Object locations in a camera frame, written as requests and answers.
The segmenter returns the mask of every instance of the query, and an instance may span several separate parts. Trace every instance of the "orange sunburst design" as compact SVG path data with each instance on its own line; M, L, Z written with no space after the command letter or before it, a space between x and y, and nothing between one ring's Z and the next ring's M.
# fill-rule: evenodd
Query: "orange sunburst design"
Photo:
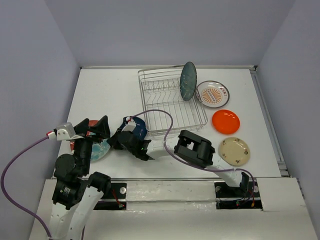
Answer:
M222 100L222 94L216 88L207 87L201 93L202 99L208 104L218 104Z

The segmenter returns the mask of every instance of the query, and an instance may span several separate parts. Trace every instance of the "white dish rack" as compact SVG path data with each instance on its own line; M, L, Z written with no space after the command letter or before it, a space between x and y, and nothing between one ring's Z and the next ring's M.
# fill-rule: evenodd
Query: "white dish rack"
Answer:
M138 71L143 110L168 112L173 118L170 133L197 131L208 122L206 112L195 96L189 101L181 97L180 76L183 67L177 65ZM170 117L163 112L147 112L144 119L151 136L164 135L171 124Z

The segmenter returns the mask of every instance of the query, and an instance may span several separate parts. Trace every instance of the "wall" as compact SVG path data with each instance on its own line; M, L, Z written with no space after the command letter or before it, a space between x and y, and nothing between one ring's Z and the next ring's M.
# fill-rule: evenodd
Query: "wall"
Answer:
M66 121L79 67L43 0L0 0L0 171L20 150ZM18 158L5 178L9 194L36 211L58 143ZM0 194L0 239L26 240L34 219Z
M320 1L296 0L259 67L289 172L298 177L320 238Z
M294 0L46 0L81 66L257 65Z

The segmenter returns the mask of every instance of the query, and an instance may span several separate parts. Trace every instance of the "white plate with orange pattern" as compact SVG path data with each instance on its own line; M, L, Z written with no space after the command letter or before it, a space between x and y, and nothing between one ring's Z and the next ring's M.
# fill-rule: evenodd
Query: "white plate with orange pattern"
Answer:
M210 108L220 108L227 104L230 94L226 86L217 81L204 81L195 90L198 100Z

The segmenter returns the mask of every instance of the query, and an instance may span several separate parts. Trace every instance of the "yellow plate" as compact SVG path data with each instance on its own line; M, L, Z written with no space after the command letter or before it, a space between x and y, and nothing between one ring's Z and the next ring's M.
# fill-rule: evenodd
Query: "yellow plate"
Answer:
M228 137L218 148L219 156L228 164L241 166L250 159L250 149L245 141L237 137Z

